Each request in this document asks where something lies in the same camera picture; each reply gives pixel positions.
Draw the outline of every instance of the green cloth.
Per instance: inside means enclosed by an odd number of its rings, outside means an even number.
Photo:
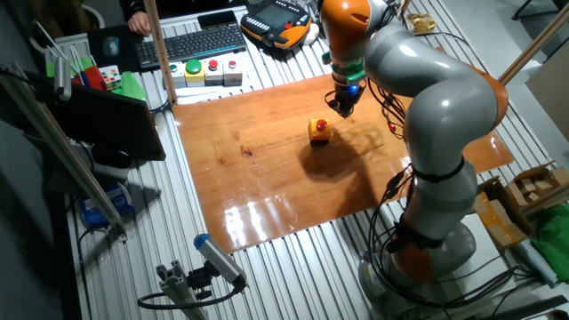
[[[81,60],[81,64],[83,65],[84,69],[90,68],[92,66],[94,66],[92,64],[91,61],[91,57],[90,56],[83,56],[80,58]],[[77,66],[77,64],[72,60],[71,64],[77,68],[77,70],[81,69],[79,66]],[[73,68],[69,68],[69,72],[71,73],[71,76],[74,76],[76,74],[75,70]],[[48,77],[53,77],[53,75],[55,74],[55,65],[53,63],[48,63],[45,65],[45,74]]]
[[[549,263],[559,280],[569,282],[569,204],[543,210],[532,245]]]
[[[123,85],[123,89],[115,91],[116,94],[134,99],[146,99],[146,92],[140,86],[139,82],[136,81],[132,72],[126,71],[121,74],[121,84]]]

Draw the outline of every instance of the computer monitor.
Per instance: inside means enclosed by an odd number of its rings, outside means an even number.
[[[28,79],[53,90],[51,79],[26,72]],[[71,99],[47,103],[61,129],[74,140],[103,153],[118,152],[139,160],[165,159],[146,101],[72,84]]]

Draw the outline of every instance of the orange robot arm cap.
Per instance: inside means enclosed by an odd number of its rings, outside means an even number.
[[[367,0],[324,1],[322,22],[332,53],[342,54],[362,39],[371,11]]]

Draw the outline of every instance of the slotted aluminum table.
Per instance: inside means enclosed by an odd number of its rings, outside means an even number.
[[[244,7],[233,10],[238,19],[246,14]],[[415,0],[411,2],[409,12],[428,12],[437,22],[436,31],[465,38],[440,0]],[[166,37],[200,29],[196,15],[161,23]],[[428,36],[424,41],[434,47],[441,46],[451,56],[485,70],[476,54],[453,38]],[[80,55],[90,52],[85,34],[61,38],[58,43],[68,56],[71,56],[71,45]],[[219,99],[332,72],[320,59],[327,51],[325,40],[318,39],[311,46],[297,49],[284,60],[275,60],[247,43],[248,52],[243,53],[242,58],[249,71],[243,87],[197,97],[180,97],[181,102]],[[53,61],[49,52],[45,57],[47,62]],[[150,108],[158,108],[166,101],[159,70],[135,74],[135,77],[148,93]],[[87,235],[79,248],[76,241],[71,241],[83,319],[182,319],[184,316],[180,311],[149,311],[139,308],[136,300],[160,292],[156,266],[169,265],[172,260],[179,260],[186,271],[203,266],[204,259],[193,247],[193,239],[206,232],[204,218],[176,130],[176,119],[170,111],[165,111],[156,114],[155,121],[167,157],[164,162],[140,165],[128,175],[136,209],[131,218],[125,218],[128,241],[119,243],[107,238],[103,232]],[[521,171],[550,161],[514,106],[510,105],[496,131],[516,161],[478,174],[478,182],[495,176],[500,176],[502,181],[511,181]],[[388,227],[402,211],[399,202],[384,206]],[[357,281],[357,265],[365,252],[370,218],[371,211],[359,212],[232,254],[247,274],[250,288],[245,294],[207,307],[209,317],[271,320],[381,318]],[[68,227],[72,239],[85,231],[81,220],[72,212],[68,213]],[[84,258],[84,268],[79,263],[79,250]],[[504,259],[509,265],[516,263],[508,252]],[[229,290],[222,280],[214,281],[214,297],[224,296]],[[168,301],[160,299],[156,303]],[[426,318],[437,315],[415,310],[403,316]]]

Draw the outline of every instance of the yellow cube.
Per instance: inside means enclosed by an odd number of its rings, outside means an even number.
[[[330,142],[332,127],[328,119],[311,119],[309,123],[309,140],[312,148],[322,147]]]
[[[184,65],[184,76],[186,77],[186,86],[197,87],[205,86],[204,65],[199,60],[190,60]]]

